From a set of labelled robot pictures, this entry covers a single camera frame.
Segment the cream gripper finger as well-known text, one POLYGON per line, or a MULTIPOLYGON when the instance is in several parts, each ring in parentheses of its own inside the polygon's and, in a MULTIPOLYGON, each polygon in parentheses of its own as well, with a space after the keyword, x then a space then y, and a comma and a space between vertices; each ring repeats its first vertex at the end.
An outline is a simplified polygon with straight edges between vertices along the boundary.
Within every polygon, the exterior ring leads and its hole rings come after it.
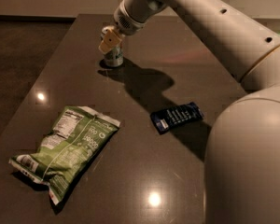
POLYGON ((103 54, 107 54, 122 42, 121 34, 115 29, 112 28, 104 29, 102 35, 103 35, 103 39, 99 45, 99 50, 103 54))

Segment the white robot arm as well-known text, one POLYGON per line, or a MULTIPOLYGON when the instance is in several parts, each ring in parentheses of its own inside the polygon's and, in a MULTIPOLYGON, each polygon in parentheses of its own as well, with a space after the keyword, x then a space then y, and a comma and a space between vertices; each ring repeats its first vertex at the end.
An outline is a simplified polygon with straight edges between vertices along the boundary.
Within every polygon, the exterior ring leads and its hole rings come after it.
POLYGON ((123 0, 99 46, 170 7, 248 92, 217 118, 204 158, 205 224, 280 224, 280 35, 221 0, 123 0))

